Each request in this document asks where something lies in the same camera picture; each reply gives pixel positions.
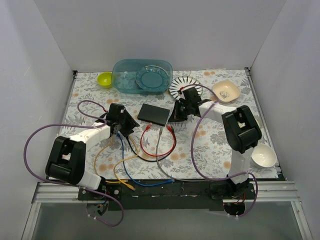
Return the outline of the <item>black network switch box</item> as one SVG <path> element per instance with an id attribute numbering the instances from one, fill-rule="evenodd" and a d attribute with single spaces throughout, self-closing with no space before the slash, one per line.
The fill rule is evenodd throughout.
<path id="1" fill-rule="evenodd" d="M 169 109 L 143 103 L 137 119 L 164 127 L 167 123 L 169 113 Z"/>

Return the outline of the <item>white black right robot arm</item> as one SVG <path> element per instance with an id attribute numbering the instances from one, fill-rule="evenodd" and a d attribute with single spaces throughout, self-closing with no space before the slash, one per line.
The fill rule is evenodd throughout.
<path id="1" fill-rule="evenodd" d="M 250 178 L 254 175 L 249 171 L 251 153 L 262 138 L 262 132 L 250 108 L 247 105 L 229 107 L 210 99 L 201 99 L 195 85 L 182 87 L 178 93 L 183 97 L 174 104 L 168 122 L 183 122 L 190 115 L 199 117 L 200 121 L 209 119 L 224 127 L 226 140 L 231 147 L 231 164 L 226 177 L 212 178 L 200 174 L 210 181 L 209 192 L 212 197 L 230 197 L 237 199 L 249 188 Z"/>

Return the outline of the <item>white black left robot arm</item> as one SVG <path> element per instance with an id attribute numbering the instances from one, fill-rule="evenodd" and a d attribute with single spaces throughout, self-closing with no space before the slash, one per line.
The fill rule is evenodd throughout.
<path id="1" fill-rule="evenodd" d="M 85 170 L 87 151 L 120 132 L 127 137 L 139 124 L 122 104 L 112 103 L 93 125 L 72 136 L 58 136 L 53 143 L 45 174 L 56 180 L 89 189 L 95 200 L 106 196 L 105 178 Z"/>

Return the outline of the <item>white black striped plate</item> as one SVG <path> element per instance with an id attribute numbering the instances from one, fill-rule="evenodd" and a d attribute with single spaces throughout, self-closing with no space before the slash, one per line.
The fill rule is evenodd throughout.
<path id="1" fill-rule="evenodd" d="M 203 93 L 203 87 L 200 86 L 200 82 L 191 76 L 179 76 L 172 80 L 172 83 L 168 89 L 170 95 L 175 99 L 185 98 L 182 90 L 184 88 L 189 89 L 195 87 L 197 93 L 201 96 Z"/>

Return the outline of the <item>cream square bowl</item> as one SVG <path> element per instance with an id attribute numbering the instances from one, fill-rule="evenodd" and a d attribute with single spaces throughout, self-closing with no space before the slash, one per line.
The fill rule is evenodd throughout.
<path id="1" fill-rule="evenodd" d="M 239 88 L 229 80 L 223 80 L 214 84 L 212 91 L 221 103 L 232 102 L 241 95 Z"/>

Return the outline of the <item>lime green bowl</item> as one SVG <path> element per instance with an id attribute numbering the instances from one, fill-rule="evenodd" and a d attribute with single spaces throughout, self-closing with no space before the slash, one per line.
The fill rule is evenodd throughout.
<path id="1" fill-rule="evenodd" d="M 97 76 L 97 83 L 104 89 L 112 87 L 112 72 L 103 72 Z"/>

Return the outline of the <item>teal plastic tub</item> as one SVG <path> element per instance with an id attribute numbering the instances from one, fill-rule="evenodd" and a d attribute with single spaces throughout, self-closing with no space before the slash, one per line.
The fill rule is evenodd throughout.
<path id="1" fill-rule="evenodd" d="M 123 59 L 112 70 L 111 83 L 124 94 L 160 95 L 173 81 L 173 67 L 165 60 Z"/>

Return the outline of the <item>clear glass plate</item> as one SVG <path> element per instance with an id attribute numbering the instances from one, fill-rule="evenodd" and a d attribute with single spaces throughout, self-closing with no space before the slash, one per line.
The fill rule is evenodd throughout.
<path id="1" fill-rule="evenodd" d="M 170 76 L 166 70 L 157 65 L 147 65 L 136 73 L 136 83 L 140 88 L 156 92 L 164 90 L 170 83 Z"/>

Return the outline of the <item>white round bowl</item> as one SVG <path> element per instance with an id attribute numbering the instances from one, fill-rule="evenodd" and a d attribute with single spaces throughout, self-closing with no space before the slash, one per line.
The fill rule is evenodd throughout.
<path id="1" fill-rule="evenodd" d="M 270 146 L 259 143 L 251 153 L 251 162 L 257 168 L 271 168 L 277 163 L 277 155 Z"/>

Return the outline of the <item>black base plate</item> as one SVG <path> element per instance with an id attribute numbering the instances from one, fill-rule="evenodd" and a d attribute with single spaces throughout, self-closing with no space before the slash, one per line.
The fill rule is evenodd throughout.
<path id="1" fill-rule="evenodd" d="M 190 210 L 223 211 L 223 201 L 252 200 L 252 183 L 232 192 L 222 181 L 175 181 L 158 186 L 133 185 L 135 191 L 120 183 L 107 183 L 98 191 L 118 200 L 125 210 Z"/>

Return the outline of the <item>aluminium front rail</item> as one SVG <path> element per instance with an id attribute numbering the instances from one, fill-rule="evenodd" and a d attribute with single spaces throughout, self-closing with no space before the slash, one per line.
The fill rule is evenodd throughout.
<path id="1" fill-rule="evenodd" d="M 224 202 L 233 200 L 253 201 L 257 196 L 258 202 L 297 202 L 300 195 L 293 181 L 260 181 L 258 187 L 251 183 L 244 193 L 234 196 L 218 193 L 214 184 L 209 182 L 173 182 L 153 187 L 136 186 L 135 191 L 123 184 L 108 184 L 106 193 L 117 200 L 125 197 L 209 197 Z M 73 203 L 76 201 L 96 202 L 104 197 L 90 192 L 85 188 L 64 186 L 51 183 L 39 183 L 34 197 L 34 203 Z"/>

